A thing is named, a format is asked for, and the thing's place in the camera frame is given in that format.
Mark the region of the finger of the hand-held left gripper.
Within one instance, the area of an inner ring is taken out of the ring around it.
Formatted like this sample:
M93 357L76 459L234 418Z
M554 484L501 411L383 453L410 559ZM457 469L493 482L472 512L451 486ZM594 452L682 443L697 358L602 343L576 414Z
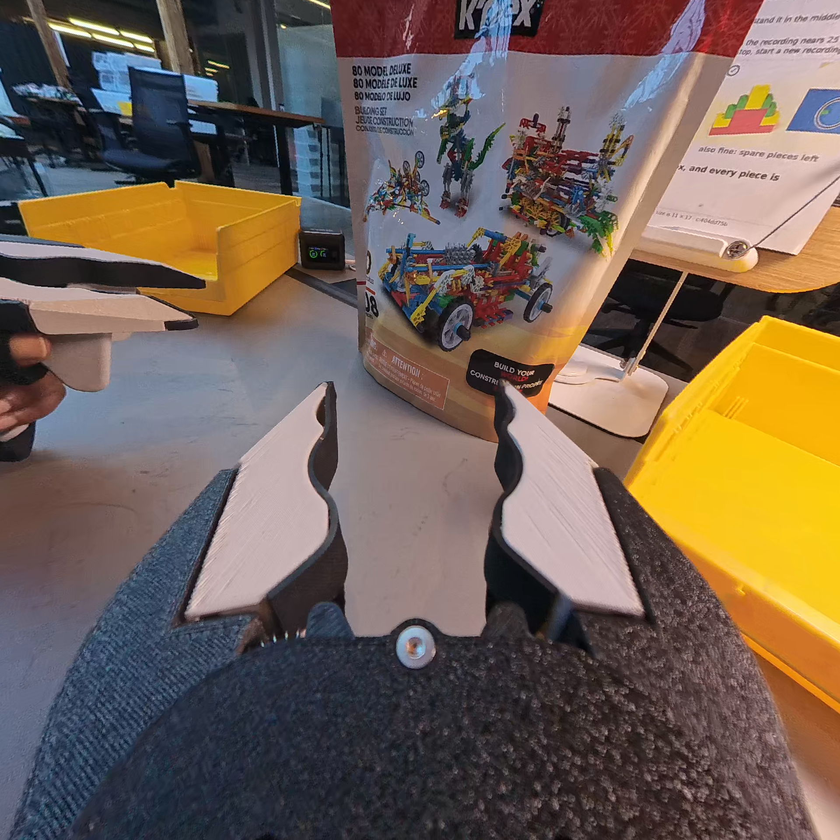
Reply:
M137 293L33 287L3 278L1 299L27 305L36 333L51 345L42 364L78 392L99 392L108 386L113 343L134 333L198 326L190 313Z
M33 287L202 290L205 280L148 259L75 245L2 240L1 277Z

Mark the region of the stack of white boxes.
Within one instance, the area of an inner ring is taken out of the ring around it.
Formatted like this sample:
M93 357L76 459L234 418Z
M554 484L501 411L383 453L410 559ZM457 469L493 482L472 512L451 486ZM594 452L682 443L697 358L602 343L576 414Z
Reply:
M126 118L132 115L130 68L174 75L174 72L162 68L159 59L130 53L94 51L91 62L98 79L92 95L99 107ZM184 75L183 79L188 100L218 101L218 85L214 79L189 75Z

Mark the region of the printed instruction sheet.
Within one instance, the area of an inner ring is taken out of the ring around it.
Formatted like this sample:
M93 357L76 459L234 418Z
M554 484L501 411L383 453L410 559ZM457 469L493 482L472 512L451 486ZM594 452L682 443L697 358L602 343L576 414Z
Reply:
M767 1L651 224L797 255L838 174L839 2Z

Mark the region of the wooden background desk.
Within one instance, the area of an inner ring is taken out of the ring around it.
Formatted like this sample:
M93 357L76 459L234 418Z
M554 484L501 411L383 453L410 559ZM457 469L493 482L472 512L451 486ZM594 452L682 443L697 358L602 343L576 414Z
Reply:
M287 130L307 127L324 128L324 120L319 117L300 115L288 111L276 111L267 108L246 106L225 101L187 100L188 107L194 111L192 117L211 122L212 117L223 115L243 121L265 123L271 126L276 147L277 169L280 178L281 194L292 194L291 158Z

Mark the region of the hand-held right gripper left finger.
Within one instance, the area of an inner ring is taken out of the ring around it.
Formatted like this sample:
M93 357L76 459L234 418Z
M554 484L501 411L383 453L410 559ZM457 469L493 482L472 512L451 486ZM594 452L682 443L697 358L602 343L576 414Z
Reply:
M323 382L239 460L187 622L251 615L268 634L299 634L318 604L344 612L349 558L330 495L338 464L337 393Z

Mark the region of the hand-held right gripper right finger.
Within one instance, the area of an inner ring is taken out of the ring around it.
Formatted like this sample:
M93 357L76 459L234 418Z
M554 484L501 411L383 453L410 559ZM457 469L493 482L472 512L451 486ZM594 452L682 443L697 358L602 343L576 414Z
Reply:
M485 551L486 616L516 606L527 629L593 653L581 615L647 616L597 464L509 382L495 394L500 495Z

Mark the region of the black office chair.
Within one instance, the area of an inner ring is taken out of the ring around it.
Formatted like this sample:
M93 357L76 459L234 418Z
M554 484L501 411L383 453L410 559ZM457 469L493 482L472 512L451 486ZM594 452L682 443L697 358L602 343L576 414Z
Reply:
M101 157L111 168L132 175L138 184L198 177L202 166L188 119L183 77L171 72L129 68L134 145L122 139L110 112L93 112Z

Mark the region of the toy building set pouch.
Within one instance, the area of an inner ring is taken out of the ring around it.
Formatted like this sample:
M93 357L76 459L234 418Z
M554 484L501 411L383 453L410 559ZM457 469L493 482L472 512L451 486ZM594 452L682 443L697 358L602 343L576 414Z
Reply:
M332 2L366 371L487 440L499 380L544 412L761 6Z

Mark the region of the grey desk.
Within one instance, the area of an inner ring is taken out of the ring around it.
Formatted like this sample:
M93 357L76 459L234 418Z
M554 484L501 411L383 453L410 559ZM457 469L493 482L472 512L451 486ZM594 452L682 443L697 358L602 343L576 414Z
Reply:
M348 618L384 635L422 617L451 635L485 621L496 446L380 386L347 301L299 269L234 316L115 345L100 393L69 392L33 454L2 465L2 838L49 708L114 592L222 469L313 388L338 395L337 501Z

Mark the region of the person's left hand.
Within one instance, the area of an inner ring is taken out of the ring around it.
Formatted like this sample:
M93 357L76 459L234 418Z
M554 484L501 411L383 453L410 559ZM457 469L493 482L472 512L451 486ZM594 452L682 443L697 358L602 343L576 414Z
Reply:
M35 333L2 334L2 350L21 369L46 362L51 345L46 337ZM32 384L15 384L2 380L1 433L25 427L53 413L62 402L66 388L51 372Z

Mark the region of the small black power bank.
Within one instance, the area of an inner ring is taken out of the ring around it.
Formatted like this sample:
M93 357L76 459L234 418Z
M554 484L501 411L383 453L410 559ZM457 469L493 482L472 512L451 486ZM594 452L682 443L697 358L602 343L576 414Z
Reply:
M298 235L301 267L344 270L345 236L340 230L302 227Z

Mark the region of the yellow plastic bin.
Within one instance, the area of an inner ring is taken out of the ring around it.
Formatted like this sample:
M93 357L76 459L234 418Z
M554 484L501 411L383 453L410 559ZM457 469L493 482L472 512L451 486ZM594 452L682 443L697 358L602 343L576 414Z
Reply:
M298 262L301 198L158 182L20 202L29 235L150 259L204 289L139 287L190 312L229 316Z
M838 337L754 323L668 404L625 485L754 652L838 711Z

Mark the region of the wooden document stand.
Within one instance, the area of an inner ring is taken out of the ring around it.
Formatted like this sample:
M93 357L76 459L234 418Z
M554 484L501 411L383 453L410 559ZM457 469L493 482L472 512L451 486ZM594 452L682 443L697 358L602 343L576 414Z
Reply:
M659 374L638 372L645 354L652 352L682 371L692 372L686 362L655 341L661 325L694 329L707 321L697 314L719 317L723 302L735 287L779 298L836 284L837 279L824 279L817 271L838 260L827 239L834 232L831 221L838 222L838 207L826 215L798 255L770 250L767 242L823 195L836 198L837 193L836 176L757 244L722 233L648 226L632 259L677 270L679 277L670 282L646 271L634 271L616 283L605 309L633 315L633 328L589 328L588 333L606 341L597 348L582 343L574 352L552 385L551 406L619 437L645 436L668 391Z

